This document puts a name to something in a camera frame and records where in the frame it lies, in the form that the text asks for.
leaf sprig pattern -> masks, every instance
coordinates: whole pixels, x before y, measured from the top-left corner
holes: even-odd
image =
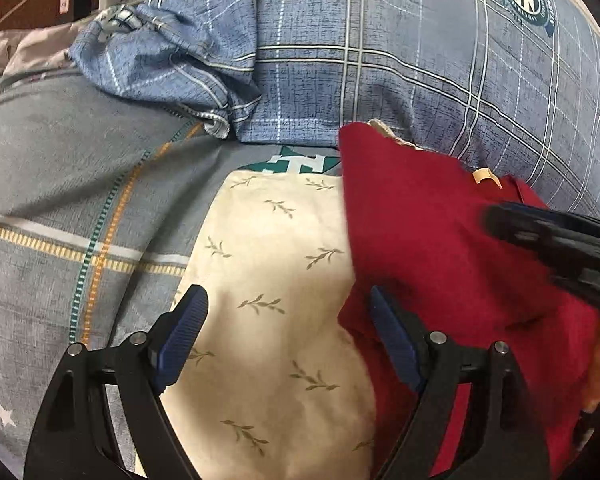
[[[223,258],[230,258],[231,257],[230,254],[224,252],[224,249],[222,248],[222,240],[220,241],[219,244],[216,244],[211,239],[211,236],[207,237],[207,239],[209,240],[209,245],[205,245],[205,249],[211,249],[211,250],[213,250],[213,252],[211,253],[212,256],[214,254],[220,254]]]
[[[311,390],[315,390],[316,388],[324,388],[325,390],[330,392],[331,390],[335,390],[336,388],[340,387],[339,384],[327,384],[326,382],[324,382],[324,380],[322,379],[322,372],[320,370],[318,370],[315,377],[311,377],[310,375],[307,375],[301,367],[299,367],[297,362],[292,361],[292,364],[296,371],[295,373],[289,375],[289,377],[292,377],[294,379],[302,379],[308,382],[309,386],[305,388],[305,391],[310,392]]]
[[[356,444],[356,447],[352,449],[352,451],[357,451],[359,449],[362,449],[363,447],[373,447],[374,446],[374,441],[375,439],[369,439],[369,440],[361,440],[359,443]]]
[[[304,184],[304,185],[315,187],[316,191],[322,191],[323,189],[333,189],[335,187],[335,186],[328,186],[327,184],[325,184],[324,179],[322,179],[320,182],[314,182],[310,178],[308,178],[306,180],[306,184]]]
[[[327,258],[327,261],[331,263],[331,257],[334,254],[344,254],[344,251],[341,251],[339,249],[327,249],[325,247],[318,247],[318,250],[322,252],[317,256],[305,256],[305,259],[311,260],[309,265],[306,266],[306,270],[311,269],[311,267],[313,267],[316,263],[325,258]]]
[[[268,444],[269,441],[261,438],[255,438],[249,431],[253,429],[253,426],[240,426],[232,420],[221,420],[220,422],[226,426],[231,426],[234,428],[236,442],[239,442],[240,438],[244,437],[245,440],[251,443],[251,447],[258,451],[260,456],[264,456],[264,450],[260,447],[260,444]]]
[[[246,186],[249,187],[249,183],[255,178],[255,176],[248,176],[247,178],[243,179],[243,180],[239,180],[238,182],[236,182],[235,184],[233,184],[230,189],[233,189],[234,187],[238,187],[238,186]]]
[[[216,354],[214,354],[213,352],[198,352],[195,348],[191,349],[191,352],[189,354],[189,357],[187,357],[187,361],[190,359],[194,359],[196,361],[196,366],[198,366],[200,364],[200,361],[202,361],[202,359],[204,359],[205,357],[216,357]]]
[[[261,308],[268,308],[269,310],[275,310],[279,314],[286,314],[282,308],[277,306],[280,301],[282,301],[281,298],[277,298],[273,301],[262,301],[262,298],[264,298],[264,294],[259,294],[255,300],[244,300],[240,305],[237,306],[237,308],[250,306],[258,315],[260,315]]]
[[[280,211],[282,211],[289,218],[293,218],[294,217],[291,214],[291,212],[295,211],[295,209],[291,209],[290,207],[285,206],[285,201],[284,200],[281,200],[280,202],[275,202],[273,200],[265,200],[264,203],[265,204],[271,204],[273,206],[273,211],[276,211],[276,210],[280,209]]]

green dashed stripe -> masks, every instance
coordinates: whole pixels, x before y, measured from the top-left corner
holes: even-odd
[[[175,142],[179,140],[182,134],[188,131],[192,124],[193,121],[187,121],[183,126],[180,127],[179,130],[177,130],[173,134],[169,142]],[[146,150],[142,154],[142,157],[140,158],[136,166],[144,164],[144,162],[152,155],[152,153],[153,150]],[[69,320],[69,343],[75,343],[76,335],[78,332],[80,304],[82,303],[84,285],[87,278],[87,271],[89,270],[89,265],[91,265],[91,260],[93,260],[93,254],[95,252],[96,243],[98,241],[98,238],[100,238],[100,233],[102,232],[102,229],[105,225],[107,215],[111,210],[111,205],[113,204],[113,201],[116,195],[118,194],[118,191],[120,190],[120,187],[122,186],[122,183],[124,182],[126,176],[130,173],[131,172],[128,171],[126,173],[121,174],[113,183],[113,186],[111,187],[111,190],[109,191],[109,194],[107,195],[107,198],[104,201],[104,205],[102,206],[100,214],[98,215],[98,219],[96,220],[96,225],[93,229],[93,233],[91,233],[89,246],[87,247],[87,250],[84,253],[84,260],[82,261],[82,266],[80,267],[80,272],[78,273],[78,281],[75,284],[74,297],[72,298],[71,302],[71,317]]]

ribbed blue pad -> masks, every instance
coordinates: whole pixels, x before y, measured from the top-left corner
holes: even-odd
[[[208,297],[204,288],[198,286],[190,298],[187,295],[188,291],[174,310],[175,313],[182,302],[187,301],[180,320],[158,353],[154,387],[159,394],[178,380],[208,313]]]
[[[416,350],[387,300],[376,286],[371,288],[369,315],[394,366],[398,380],[414,392],[420,392],[425,380],[418,371]]]

crumpled blue fabric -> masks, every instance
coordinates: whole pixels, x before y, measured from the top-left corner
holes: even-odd
[[[335,146],[378,118],[600,218],[600,32],[577,0],[141,0],[134,15],[72,47],[107,92],[244,142]]]

red cloth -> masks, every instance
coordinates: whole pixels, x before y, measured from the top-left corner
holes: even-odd
[[[491,238],[479,221],[490,203],[544,207],[542,201],[510,176],[500,179],[503,189],[492,180],[476,184],[455,158],[400,146],[362,123],[340,130],[340,151],[356,285],[338,320],[365,359],[376,394],[374,469],[415,400],[398,382],[366,312],[370,287],[382,285],[428,330],[442,330],[461,345],[487,348],[504,340],[511,346],[557,475],[572,457],[597,315],[551,285],[529,252]],[[451,464],[463,421],[462,410],[454,409],[434,472]]]

